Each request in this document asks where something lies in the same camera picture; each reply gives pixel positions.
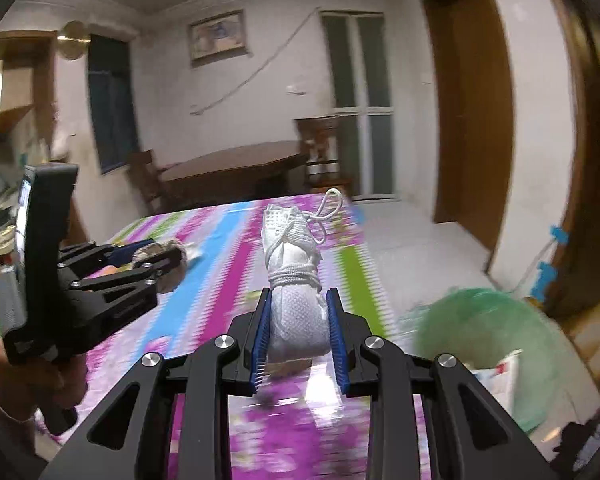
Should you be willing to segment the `left hand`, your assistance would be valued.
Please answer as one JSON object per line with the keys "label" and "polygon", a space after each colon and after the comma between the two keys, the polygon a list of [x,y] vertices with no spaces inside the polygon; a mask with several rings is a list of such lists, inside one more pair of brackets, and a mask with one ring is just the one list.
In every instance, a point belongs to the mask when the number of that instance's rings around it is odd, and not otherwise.
{"label": "left hand", "polygon": [[39,358],[12,364],[0,338],[0,422],[23,425],[46,403],[75,408],[87,392],[87,372],[86,356],[64,364]]}

